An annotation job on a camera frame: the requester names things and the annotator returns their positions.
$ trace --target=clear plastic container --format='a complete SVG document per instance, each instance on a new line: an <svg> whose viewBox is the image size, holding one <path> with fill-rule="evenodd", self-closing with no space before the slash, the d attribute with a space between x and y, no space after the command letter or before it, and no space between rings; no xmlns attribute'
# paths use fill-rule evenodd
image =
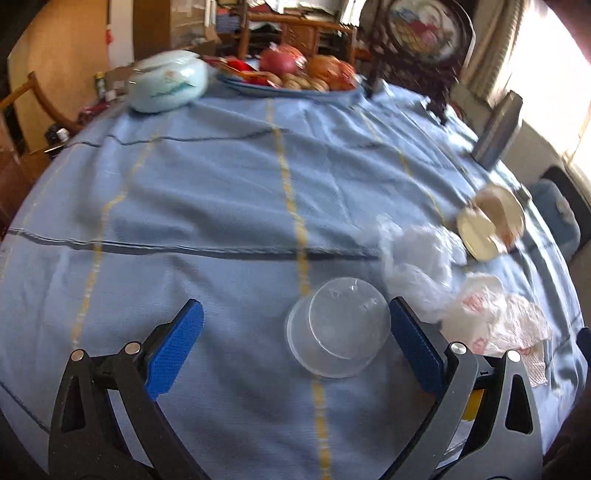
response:
<svg viewBox="0 0 591 480"><path fill-rule="evenodd" d="M287 342L310 372L350 377L374 359L390 323L388 302L373 285L358 278L335 278L291 309Z"/></svg>

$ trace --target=light blue ceramic bowl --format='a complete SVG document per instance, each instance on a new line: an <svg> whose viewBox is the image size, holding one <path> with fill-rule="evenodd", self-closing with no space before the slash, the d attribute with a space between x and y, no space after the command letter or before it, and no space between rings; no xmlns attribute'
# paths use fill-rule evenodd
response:
<svg viewBox="0 0 591 480"><path fill-rule="evenodd" d="M138 112L172 110L207 90L207 64L196 53L171 50L138 62L128 80L128 101Z"/></svg>

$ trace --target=wooden frame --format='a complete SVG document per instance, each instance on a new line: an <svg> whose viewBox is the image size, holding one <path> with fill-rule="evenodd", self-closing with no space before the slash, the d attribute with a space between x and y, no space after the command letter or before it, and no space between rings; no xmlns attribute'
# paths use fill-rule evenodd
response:
<svg viewBox="0 0 591 480"><path fill-rule="evenodd" d="M389 12L392 7L401 3L401 0L390 0L382 4L376 13L369 41L369 51L373 57L368 78L369 94L373 93L377 79L383 78L387 82L428 96L430 103L427 109L445 124L445 108L449 103L450 89L470 60L474 48L472 21L455 0L433 1L434 4L447 8L457 21L459 45L448 58L426 61L418 54L409 53L397 39ZM430 0L425 0L420 5L429 3Z"/></svg>
<svg viewBox="0 0 591 480"><path fill-rule="evenodd" d="M357 27L338 23L308 20L280 14L259 14L248 12L248 2L243 0L241 13L240 44L238 58L244 59L248 53L248 43L251 31L250 22L270 22L281 24L281 42L298 48L305 56L310 57L318 52L318 43L322 31L338 31L350 35L347 61L355 64L355 49L357 43Z"/></svg>
<svg viewBox="0 0 591 480"><path fill-rule="evenodd" d="M35 72L28 75L28 81L24 85L0 101L0 239L32 186L50 164L46 148L19 157L4 121L4 110L29 90L33 91L43 110L72 135L82 130L81 125L69 120L52 105L41 90Z"/></svg>
<svg viewBox="0 0 591 480"><path fill-rule="evenodd" d="M31 72L27 78L27 83L21 85L0 102L0 112L6 110L6 108L9 107L9 105L12 105L23 93L32 90L33 94L35 94L37 102L39 102L41 108L45 110L47 115L53 118L57 123L62 124L72 134L76 134L82 130L81 125L78 125L77 123L70 120L51 104L49 99L45 96L45 93L43 93L43 90L41 90L41 86L37 81L35 72Z"/></svg>

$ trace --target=plastic bag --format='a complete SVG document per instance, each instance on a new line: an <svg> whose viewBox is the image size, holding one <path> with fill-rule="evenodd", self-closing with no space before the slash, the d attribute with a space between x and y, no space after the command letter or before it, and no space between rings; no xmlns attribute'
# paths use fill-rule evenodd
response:
<svg viewBox="0 0 591 480"><path fill-rule="evenodd" d="M453 300L452 263L466 264L462 240L442 226L402 230L388 215L378 216L378 230L389 297L403 297L423 322L441 320Z"/></svg>
<svg viewBox="0 0 591 480"><path fill-rule="evenodd" d="M506 305L503 284L497 277L468 275L455 301L448 305L441 334L448 342L462 342L482 355L490 338L489 325L496 322Z"/></svg>
<svg viewBox="0 0 591 480"><path fill-rule="evenodd" d="M542 309L520 295L507 293L494 275L468 275L441 324L448 342L462 342L473 353L502 357L521 354L532 386L546 382L543 341L552 330Z"/></svg>

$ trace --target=blue cushion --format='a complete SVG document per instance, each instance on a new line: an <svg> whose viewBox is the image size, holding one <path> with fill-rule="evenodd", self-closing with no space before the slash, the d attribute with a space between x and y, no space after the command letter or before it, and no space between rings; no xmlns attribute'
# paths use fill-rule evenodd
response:
<svg viewBox="0 0 591 480"><path fill-rule="evenodd" d="M547 179L540 179L528 188L564 259L570 260L579 247L581 230L568 201L554 182Z"/></svg>

